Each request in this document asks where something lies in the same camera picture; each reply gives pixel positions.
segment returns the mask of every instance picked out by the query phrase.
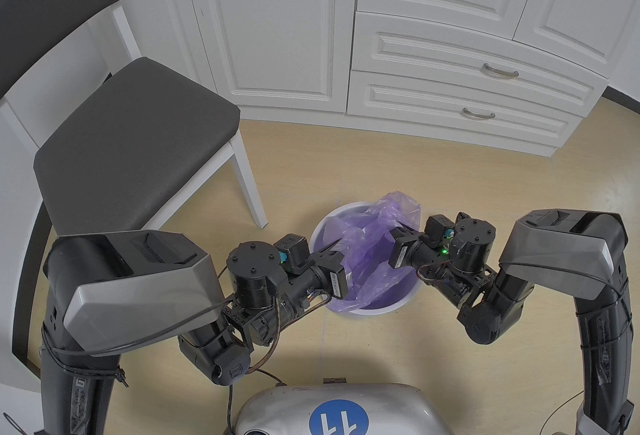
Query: wall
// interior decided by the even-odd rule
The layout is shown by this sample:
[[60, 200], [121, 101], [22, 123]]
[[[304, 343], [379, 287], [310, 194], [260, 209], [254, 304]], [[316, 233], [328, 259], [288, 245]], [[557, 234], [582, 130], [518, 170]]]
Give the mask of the wall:
[[611, 75], [609, 85], [640, 101], [640, 22]]
[[[87, 27], [71, 34], [19, 80], [7, 94], [12, 108], [37, 144], [41, 145], [56, 127], [107, 74], [106, 64], [93, 44]], [[19, 416], [30, 413], [37, 423], [40, 402], [37, 394], [18, 394], [6, 385], [39, 391], [39, 380], [11, 353], [13, 308], [31, 229], [40, 207], [33, 173], [33, 156], [0, 117], [0, 410], [10, 398], [20, 405]], [[6, 423], [0, 418], [0, 433]]]

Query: black baseboard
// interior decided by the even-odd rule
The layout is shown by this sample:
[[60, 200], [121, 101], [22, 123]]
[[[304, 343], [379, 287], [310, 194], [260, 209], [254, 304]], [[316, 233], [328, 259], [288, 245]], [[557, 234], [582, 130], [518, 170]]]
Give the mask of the black baseboard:
[[28, 359], [29, 327], [31, 325], [33, 296], [36, 292], [40, 264], [42, 263], [50, 232], [51, 220], [49, 219], [47, 208], [42, 204], [31, 231], [27, 252], [24, 255], [22, 273], [18, 283], [18, 295], [13, 312], [12, 353], [38, 378], [40, 377], [40, 369]]
[[640, 101], [636, 101], [636, 99], [633, 99], [632, 97], [629, 97], [628, 95], [620, 92], [620, 90], [617, 90], [613, 87], [607, 87], [605, 88], [602, 96], [613, 101], [614, 103], [618, 103], [625, 108], [628, 108], [631, 111], [640, 113]]

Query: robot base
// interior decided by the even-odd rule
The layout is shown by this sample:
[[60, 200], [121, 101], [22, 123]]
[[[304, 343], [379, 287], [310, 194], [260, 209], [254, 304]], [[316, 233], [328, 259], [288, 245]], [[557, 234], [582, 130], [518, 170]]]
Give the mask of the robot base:
[[454, 435], [419, 389], [401, 384], [276, 387], [240, 411], [236, 435]]

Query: white drawer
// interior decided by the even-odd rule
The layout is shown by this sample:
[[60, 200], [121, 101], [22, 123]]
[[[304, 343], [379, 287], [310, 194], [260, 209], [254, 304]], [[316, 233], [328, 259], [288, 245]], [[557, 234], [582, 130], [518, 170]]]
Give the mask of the white drawer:
[[[516, 78], [487, 70], [487, 64]], [[356, 13], [353, 69], [444, 81], [585, 117], [608, 80], [519, 42], [408, 17]]]
[[497, 92], [362, 71], [351, 72], [347, 112], [458, 128], [554, 147], [561, 147], [582, 120], [566, 111]]

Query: beige floor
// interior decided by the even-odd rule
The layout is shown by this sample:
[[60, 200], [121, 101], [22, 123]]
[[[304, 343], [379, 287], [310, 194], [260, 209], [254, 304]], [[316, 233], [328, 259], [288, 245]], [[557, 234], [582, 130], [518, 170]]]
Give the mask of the beige floor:
[[[243, 121], [241, 130], [269, 224], [253, 225], [231, 167], [225, 166], [173, 216], [181, 231], [211, 253], [216, 269], [245, 240], [310, 236], [333, 208], [401, 190], [431, 213], [465, 211], [498, 230], [490, 264], [513, 222], [532, 209], [618, 211], [630, 236], [632, 301], [640, 298], [640, 116], [601, 100], [563, 149], [540, 158], [499, 149], [410, 136], [319, 126]], [[226, 276], [225, 291], [230, 291]], [[46, 295], [38, 285], [33, 359]], [[468, 340], [454, 308], [424, 287], [401, 310], [364, 321], [326, 311], [287, 330], [265, 369], [290, 384], [401, 382], [419, 387], [458, 435], [537, 435], [554, 408], [582, 388], [572, 299], [536, 288], [520, 322], [493, 345]], [[629, 398], [640, 401], [640, 343]], [[130, 352], [122, 366], [130, 388], [116, 384], [108, 417], [112, 434], [217, 434], [225, 427], [227, 389], [212, 385], [175, 340]], [[262, 375], [236, 387], [234, 410], [273, 385]], [[562, 408], [545, 433], [573, 433], [579, 400]], [[640, 433], [636, 413], [629, 435]]]

